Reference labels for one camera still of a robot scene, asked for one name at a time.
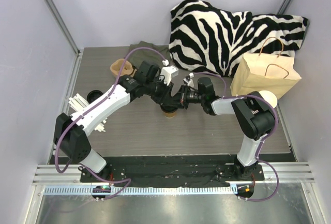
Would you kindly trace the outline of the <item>black plastic cup lid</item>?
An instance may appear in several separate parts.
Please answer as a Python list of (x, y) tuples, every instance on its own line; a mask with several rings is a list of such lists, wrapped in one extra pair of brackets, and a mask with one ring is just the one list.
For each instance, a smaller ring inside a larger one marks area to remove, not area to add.
[(167, 113), (167, 114), (172, 114), (172, 113), (175, 113), (178, 108), (176, 107), (173, 107), (173, 106), (165, 106), (165, 105), (161, 105), (161, 110), (164, 112), (164, 113)]

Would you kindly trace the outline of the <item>brown paper coffee cup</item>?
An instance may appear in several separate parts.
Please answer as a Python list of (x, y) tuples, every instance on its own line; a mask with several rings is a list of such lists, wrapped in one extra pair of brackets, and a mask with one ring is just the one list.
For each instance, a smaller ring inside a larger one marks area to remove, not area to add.
[(176, 116), (176, 110), (175, 111), (164, 111), (163, 114), (166, 118), (173, 118)]

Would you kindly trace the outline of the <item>brown pulp cup carrier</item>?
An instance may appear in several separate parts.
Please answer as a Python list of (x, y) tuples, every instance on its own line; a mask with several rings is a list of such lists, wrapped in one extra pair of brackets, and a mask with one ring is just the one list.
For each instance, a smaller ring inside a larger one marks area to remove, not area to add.
[(133, 76), (136, 72), (136, 68), (129, 61), (125, 61), (123, 58), (116, 60), (110, 66), (110, 72), (117, 77), (118, 75)]

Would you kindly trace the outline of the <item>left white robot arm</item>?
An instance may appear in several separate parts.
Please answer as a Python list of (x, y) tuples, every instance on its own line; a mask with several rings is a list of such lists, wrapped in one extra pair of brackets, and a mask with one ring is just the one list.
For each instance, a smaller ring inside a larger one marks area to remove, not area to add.
[(56, 119), (54, 144), (56, 151), (65, 153), (70, 161), (88, 169), (99, 182), (110, 176), (106, 160), (92, 149), (88, 136), (106, 118), (118, 109), (143, 95), (150, 95), (162, 104), (173, 86), (171, 80), (178, 75), (178, 68), (143, 61), (133, 76), (116, 79), (110, 89), (82, 110), (68, 116), (60, 114)]

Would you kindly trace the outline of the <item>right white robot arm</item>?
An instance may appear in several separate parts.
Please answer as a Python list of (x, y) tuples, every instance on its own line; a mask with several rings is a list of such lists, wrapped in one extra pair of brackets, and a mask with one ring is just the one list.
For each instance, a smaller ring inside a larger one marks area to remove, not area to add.
[(210, 78), (199, 78), (199, 88), (186, 81), (176, 94), (177, 102), (184, 108), (190, 103), (200, 104), (209, 115), (234, 115), (243, 132), (243, 141), (234, 158), (233, 174), (239, 180), (250, 178), (259, 164), (259, 154), (264, 141), (278, 127), (275, 107), (276, 95), (270, 91), (254, 91), (247, 95), (219, 97)]

